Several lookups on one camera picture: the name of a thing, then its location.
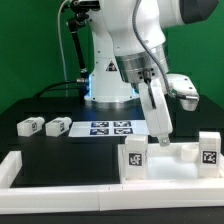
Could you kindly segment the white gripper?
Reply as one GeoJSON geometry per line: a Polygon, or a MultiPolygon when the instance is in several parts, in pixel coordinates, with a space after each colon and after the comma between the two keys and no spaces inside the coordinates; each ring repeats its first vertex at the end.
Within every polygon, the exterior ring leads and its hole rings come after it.
{"type": "MultiPolygon", "coordinates": [[[[185,96],[185,99],[180,100],[184,110],[196,109],[199,95],[189,77],[168,74],[168,84],[172,90],[185,96]]],[[[158,138],[161,147],[169,146],[169,134],[173,131],[173,127],[160,80],[154,78],[150,85],[145,82],[139,83],[138,90],[149,135],[158,138]]]]}

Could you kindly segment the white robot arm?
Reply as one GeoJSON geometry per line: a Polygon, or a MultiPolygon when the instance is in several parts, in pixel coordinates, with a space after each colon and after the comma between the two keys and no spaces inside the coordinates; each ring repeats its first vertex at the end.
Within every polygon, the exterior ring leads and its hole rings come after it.
{"type": "Polygon", "coordinates": [[[207,20],[219,0],[69,0],[75,24],[89,24],[95,67],[85,100],[101,106],[125,104],[138,92],[149,134],[170,144],[172,123],[165,97],[184,109],[197,107],[199,95],[168,73],[163,30],[207,20]]]}

